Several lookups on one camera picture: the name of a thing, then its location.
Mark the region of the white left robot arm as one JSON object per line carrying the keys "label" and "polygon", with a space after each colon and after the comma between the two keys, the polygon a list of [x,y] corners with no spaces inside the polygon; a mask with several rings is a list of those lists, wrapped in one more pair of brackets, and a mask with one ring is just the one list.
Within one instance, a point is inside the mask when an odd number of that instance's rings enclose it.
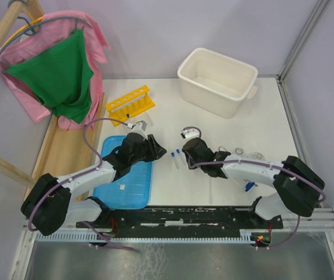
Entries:
{"label": "white left robot arm", "polygon": [[27,228],[48,236],[65,222],[91,222],[98,228],[109,222],[109,213],[94,199],[76,201],[76,197],[99,185],[112,183],[128,174],[139,162],[153,162],[166,154],[152,134],[131,132],[120,146],[101,158],[96,165],[63,177],[42,175],[21,206]]}

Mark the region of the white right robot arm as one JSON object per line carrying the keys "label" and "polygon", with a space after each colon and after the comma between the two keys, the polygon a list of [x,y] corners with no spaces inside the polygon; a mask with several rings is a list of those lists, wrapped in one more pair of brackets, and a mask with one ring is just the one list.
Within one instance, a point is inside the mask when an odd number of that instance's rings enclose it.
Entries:
{"label": "white right robot arm", "polygon": [[251,205],[248,221],[255,228],[287,213],[308,218],[326,199],[324,181],[295,156],[267,162],[226,151],[213,152],[201,138],[188,140],[182,152],[191,170],[200,169],[213,178],[249,180],[276,190],[272,195],[258,197]]}

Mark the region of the yellow test tube rack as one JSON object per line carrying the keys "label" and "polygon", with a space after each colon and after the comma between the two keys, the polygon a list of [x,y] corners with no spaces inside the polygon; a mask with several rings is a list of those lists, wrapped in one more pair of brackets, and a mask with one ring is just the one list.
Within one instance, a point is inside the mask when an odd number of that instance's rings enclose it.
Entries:
{"label": "yellow test tube rack", "polygon": [[155,107],[155,103],[149,96],[149,87],[147,85],[139,87],[105,105],[109,113],[108,117],[121,122],[128,120],[126,114],[133,118],[153,107]]}

